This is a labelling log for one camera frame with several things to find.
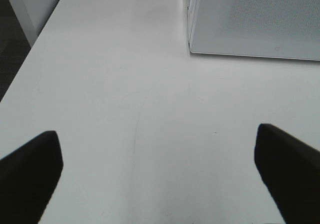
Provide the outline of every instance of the white desk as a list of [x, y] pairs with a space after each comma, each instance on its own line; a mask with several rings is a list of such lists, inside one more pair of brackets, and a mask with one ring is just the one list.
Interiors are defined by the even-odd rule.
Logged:
[[256, 130], [320, 149], [320, 66], [189, 56], [185, 1], [58, 4], [0, 103], [1, 156], [60, 137], [41, 223], [284, 223]]

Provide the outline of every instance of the gray carpet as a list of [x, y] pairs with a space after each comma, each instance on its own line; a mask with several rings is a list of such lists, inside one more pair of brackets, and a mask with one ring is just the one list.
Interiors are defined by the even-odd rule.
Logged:
[[29, 51], [30, 45], [9, 0], [0, 0], [0, 101]]

